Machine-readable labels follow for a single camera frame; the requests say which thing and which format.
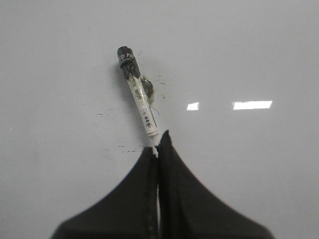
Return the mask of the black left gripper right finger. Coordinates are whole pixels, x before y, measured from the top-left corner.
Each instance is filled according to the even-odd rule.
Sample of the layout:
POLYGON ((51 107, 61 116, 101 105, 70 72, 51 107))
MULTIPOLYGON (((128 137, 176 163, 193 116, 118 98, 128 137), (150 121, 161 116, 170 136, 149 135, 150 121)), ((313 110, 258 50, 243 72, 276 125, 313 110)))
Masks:
POLYGON ((160 232, 164 239, 272 239, 263 225, 212 194, 185 165, 168 131, 159 153, 160 232))

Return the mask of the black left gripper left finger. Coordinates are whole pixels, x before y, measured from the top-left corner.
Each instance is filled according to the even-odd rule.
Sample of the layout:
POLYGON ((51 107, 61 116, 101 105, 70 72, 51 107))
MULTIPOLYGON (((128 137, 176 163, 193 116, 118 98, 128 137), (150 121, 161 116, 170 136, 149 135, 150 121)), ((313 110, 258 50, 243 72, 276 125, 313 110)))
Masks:
POLYGON ((126 177, 99 202, 62 222, 54 239, 156 239, 158 161, 143 149, 126 177))

